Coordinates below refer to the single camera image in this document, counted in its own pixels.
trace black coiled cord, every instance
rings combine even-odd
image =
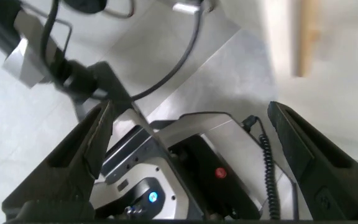
[[[245,119],[242,124],[245,131],[250,133],[251,127],[258,121],[262,134],[259,136],[259,145],[264,151],[265,162],[265,185],[267,192],[268,210],[271,220],[280,220],[280,201],[278,200],[277,185],[275,178],[275,166],[273,160],[272,148],[270,147],[270,141],[266,135],[265,128],[260,118],[251,115]]]
[[[267,191],[268,210],[270,219],[280,220],[280,203],[277,197],[277,186],[275,181],[275,169],[272,148],[265,134],[259,136],[260,146],[264,150],[265,161],[265,185]]]

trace red button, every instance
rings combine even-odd
[[[225,178],[227,175],[226,170],[224,170],[222,167],[219,167],[215,170],[215,176],[219,179]]]

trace blue led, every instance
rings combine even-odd
[[[157,197],[158,197],[157,193],[151,192],[151,193],[149,194],[149,201],[150,201],[151,203],[153,203],[153,202],[155,202],[155,201],[157,200]]]

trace cable connector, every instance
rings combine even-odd
[[[242,121],[243,129],[247,132],[251,132],[251,127],[256,123],[257,117],[254,115],[250,115],[248,118]]]

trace screw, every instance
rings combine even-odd
[[[320,204],[321,204],[321,206],[323,207],[323,208],[325,208],[325,209],[329,209],[329,207],[330,207],[330,202],[329,202],[329,199],[327,198],[327,196],[322,196],[321,198],[320,198]]]

